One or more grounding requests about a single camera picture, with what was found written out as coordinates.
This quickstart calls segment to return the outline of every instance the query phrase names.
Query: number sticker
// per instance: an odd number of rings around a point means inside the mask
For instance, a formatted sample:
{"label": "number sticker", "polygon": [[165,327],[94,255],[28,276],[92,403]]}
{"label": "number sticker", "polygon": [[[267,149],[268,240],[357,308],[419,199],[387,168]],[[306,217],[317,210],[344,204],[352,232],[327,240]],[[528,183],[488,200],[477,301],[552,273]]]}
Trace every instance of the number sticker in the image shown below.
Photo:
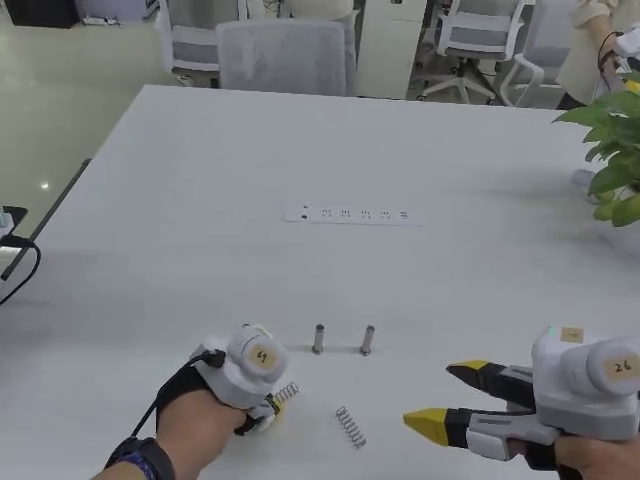
{"label": "number sticker", "polygon": [[255,345],[249,352],[249,361],[264,370],[270,370],[277,358],[273,350],[262,345]]}
{"label": "number sticker", "polygon": [[607,360],[604,371],[612,382],[640,377],[640,358],[631,353],[624,357]]}
{"label": "number sticker", "polygon": [[584,330],[581,328],[563,327],[560,333],[560,341],[566,343],[583,343]]}

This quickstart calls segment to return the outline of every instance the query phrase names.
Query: floor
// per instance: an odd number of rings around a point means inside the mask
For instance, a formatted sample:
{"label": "floor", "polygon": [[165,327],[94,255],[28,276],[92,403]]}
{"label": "floor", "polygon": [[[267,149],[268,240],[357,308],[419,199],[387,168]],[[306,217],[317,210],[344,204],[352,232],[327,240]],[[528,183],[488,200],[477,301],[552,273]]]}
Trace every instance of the floor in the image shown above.
{"label": "floor", "polygon": [[[0,65],[0,205],[29,209],[16,232],[23,236],[95,155],[143,85],[179,85],[161,67],[152,23],[15,27],[0,9]],[[416,85],[408,99],[421,91]],[[455,95],[430,100],[459,101]]]}

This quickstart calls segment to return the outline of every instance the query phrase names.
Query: black cord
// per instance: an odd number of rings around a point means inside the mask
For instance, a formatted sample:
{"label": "black cord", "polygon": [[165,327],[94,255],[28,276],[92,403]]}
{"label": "black cord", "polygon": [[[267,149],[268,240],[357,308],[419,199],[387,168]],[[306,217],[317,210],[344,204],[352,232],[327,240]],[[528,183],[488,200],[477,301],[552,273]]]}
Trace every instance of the black cord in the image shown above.
{"label": "black cord", "polygon": [[607,43],[607,41],[614,35],[616,37],[619,37],[622,35],[622,32],[615,32],[615,31],[609,32],[609,34],[606,37],[604,37],[604,40],[602,41],[602,43],[600,44],[600,48],[598,49],[598,58],[597,58],[598,71],[600,72],[600,77],[604,80],[604,83],[607,86],[607,90],[609,91],[611,91],[611,85],[609,85],[609,80],[607,80],[607,77],[605,77],[604,75],[604,64],[607,58],[609,57],[609,55],[615,55],[615,53],[613,52],[613,50],[611,50],[605,54],[604,58],[602,58],[602,50],[604,49],[604,45]]}
{"label": "black cord", "polygon": [[[180,370],[183,370],[185,368],[189,368],[195,365],[199,361],[205,362],[210,367],[220,368],[224,363],[225,357],[226,357],[226,354],[224,352],[221,352],[220,350],[215,350],[213,352],[209,350],[205,350],[200,355],[196,355],[195,357],[190,359],[187,363],[185,363],[182,367],[180,367],[178,369],[178,372]],[[133,429],[133,432],[131,432],[132,437],[138,436],[138,433],[140,433],[140,430],[142,430],[142,427],[144,427],[144,424],[147,423],[147,420],[149,420],[149,417],[151,416],[153,411],[156,409],[157,405],[158,405],[158,398],[156,397],[155,400],[151,403],[151,405],[147,409],[147,411],[144,412],[144,415],[142,416],[138,424]]]}
{"label": "black cord", "polygon": [[[40,247],[36,245],[33,241],[28,238],[17,237],[15,235],[6,235],[0,238],[0,247],[13,247],[13,248],[32,248],[36,252],[36,263],[34,263],[33,268],[29,272],[29,275],[25,277],[22,282],[20,282],[13,290],[11,290],[2,300],[0,300],[0,306],[7,303],[11,300],[16,293],[20,291],[22,287],[24,287],[29,281],[34,277],[38,268],[40,267],[40,261],[42,260],[42,250]],[[0,280],[7,281],[8,274],[3,273],[0,275]]]}

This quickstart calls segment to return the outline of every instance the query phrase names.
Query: metal peg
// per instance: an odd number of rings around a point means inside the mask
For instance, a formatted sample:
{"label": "metal peg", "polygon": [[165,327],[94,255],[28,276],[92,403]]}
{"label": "metal peg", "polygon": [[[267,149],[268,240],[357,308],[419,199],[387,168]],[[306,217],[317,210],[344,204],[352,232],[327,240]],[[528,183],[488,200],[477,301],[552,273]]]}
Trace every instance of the metal peg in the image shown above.
{"label": "metal peg", "polygon": [[316,355],[320,355],[322,353],[323,341],[324,341],[324,325],[318,324],[316,325],[316,336],[313,339],[313,347],[311,347],[311,350]]}
{"label": "metal peg", "polygon": [[365,357],[371,353],[371,341],[373,340],[373,334],[376,332],[376,328],[373,325],[367,327],[367,331],[364,333],[364,340],[360,347],[360,353]]}

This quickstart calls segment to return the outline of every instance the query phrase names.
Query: coiled spring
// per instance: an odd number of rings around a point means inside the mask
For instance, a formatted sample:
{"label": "coiled spring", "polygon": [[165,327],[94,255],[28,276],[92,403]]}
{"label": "coiled spring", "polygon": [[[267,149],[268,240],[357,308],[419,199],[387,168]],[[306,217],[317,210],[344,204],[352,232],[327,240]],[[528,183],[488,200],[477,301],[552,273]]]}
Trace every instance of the coiled spring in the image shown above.
{"label": "coiled spring", "polygon": [[336,410],[336,417],[338,417],[340,425],[342,425],[342,428],[354,447],[362,448],[367,444],[367,439],[360,431],[358,424],[351,417],[347,407],[340,407]]}
{"label": "coiled spring", "polygon": [[281,388],[280,390],[278,390],[273,395],[273,397],[278,402],[280,402],[280,404],[283,404],[284,402],[289,400],[294,395],[297,395],[299,391],[300,391],[300,388],[298,387],[298,385],[296,385],[295,382],[291,382],[291,383],[287,384],[286,386],[284,386],[283,388]]}

